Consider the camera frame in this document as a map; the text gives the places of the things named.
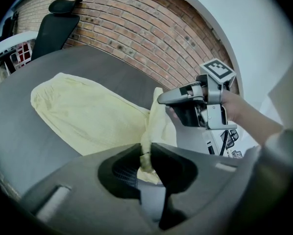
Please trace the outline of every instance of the black plastic part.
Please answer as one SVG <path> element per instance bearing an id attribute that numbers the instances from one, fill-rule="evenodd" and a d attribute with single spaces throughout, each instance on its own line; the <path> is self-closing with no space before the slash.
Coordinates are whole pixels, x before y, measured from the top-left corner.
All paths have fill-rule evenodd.
<path id="1" fill-rule="evenodd" d="M 33 61 L 41 56 L 60 50 L 79 20 L 80 17 L 77 15 L 46 15 L 40 26 L 31 60 Z"/>
<path id="2" fill-rule="evenodd" d="M 154 145 L 151 153 L 152 166 L 166 187 L 168 196 L 185 191 L 196 179 L 197 167 L 192 161 Z M 140 167 L 140 155 L 141 147 L 135 145 L 103 161 L 98 168 L 100 183 L 118 198 L 140 199 L 140 191 L 134 185 Z M 128 172 L 128 168 L 132 169 L 133 174 L 124 180 L 123 174 Z"/>
<path id="3" fill-rule="evenodd" d="M 185 191 L 196 179 L 198 170 L 192 161 L 154 145 L 151 154 L 152 166 L 165 186 L 167 195 Z"/>
<path id="4" fill-rule="evenodd" d="M 98 168 L 100 183 L 115 197 L 134 198 L 140 200 L 140 191 L 119 178 L 119 168 L 130 165 L 138 171 L 140 167 L 141 147 L 133 146 L 102 162 Z"/>
<path id="5" fill-rule="evenodd" d="M 82 0 L 55 0 L 49 5 L 49 12 L 54 14 L 70 14 L 79 2 L 82 2 Z"/>
<path id="6" fill-rule="evenodd" d="M 81 1 L 55 0 L 50 4 L 49 11 L 52 14 L 46 15 L 42 20 L 32 51 L 32 61 L 64 46 L 80 20 L 78 15 L 72 15 L 71 12 Z"/>
<path id="7" fill-rule="evenodd" d="M 194 102 L 171 105 L 171 107 L 174 109 L 184 126 L 199 127 Z"/>

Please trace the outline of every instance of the gray table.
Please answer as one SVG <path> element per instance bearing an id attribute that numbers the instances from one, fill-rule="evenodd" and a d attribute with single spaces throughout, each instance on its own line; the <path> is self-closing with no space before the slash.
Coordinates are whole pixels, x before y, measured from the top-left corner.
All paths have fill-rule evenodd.
<path id="1" fill-rule="evenodd" d="M 30 104 L 32 89 L 59 72 L 96 81 L 147 109 L 151 108 L 154 89 L 163 87 L 138 69 L 90 46 L 50 53 L 13 73 L 0 84 L 0 172 L 20 196 L 80 156 Z M 178 146 L 196 150 L 204 142 L 196 130 L 185 128 L 178 120 L 173 122 Z"/>

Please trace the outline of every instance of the light yellow fabric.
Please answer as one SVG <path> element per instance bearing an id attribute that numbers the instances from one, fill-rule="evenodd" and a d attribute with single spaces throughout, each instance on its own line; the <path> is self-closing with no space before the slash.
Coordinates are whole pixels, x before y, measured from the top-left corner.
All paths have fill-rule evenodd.
<path id="1" fill-rule="evenodd" d="M 33 89 L 31 105 L 59 137 L 83 156 L 133 143 L 141 143 L 145 153 L 152 142 L 177 146 L 176 129 L 165 106 L 157 103 L 162 92 L 161 88 L 155 89 L 149 111 L 94 81 L 59 73 Z M 144 174 L 139 170 L 139 178 L 156 182 L 154 174 L 143 178 Z"/>

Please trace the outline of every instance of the chair backrest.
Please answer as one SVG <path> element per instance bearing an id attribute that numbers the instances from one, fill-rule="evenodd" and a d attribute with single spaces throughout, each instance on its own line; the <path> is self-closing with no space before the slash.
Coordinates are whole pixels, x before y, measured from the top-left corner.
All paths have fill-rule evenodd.
<path id="1" fill-rule="evenodd" d="M 46 15 L 41 22 L 31 60 L 63 47 L 80 20 L 78 15 L 70 14 L 75 4 L 80 1 L 82 0 L 56 0 L 50 4 L 49 11 L 52 14 Z"/>
<path id="2" fill-rule="evenodd" d="M 6 38 L 9 38 L 13 35 L 13 29 L 14 29 L 17 18 L 18 18 L 18 13 L 15 12 L 12 17 L 9 17 L 5 20 L 0 41 L 3 41 Z"/>

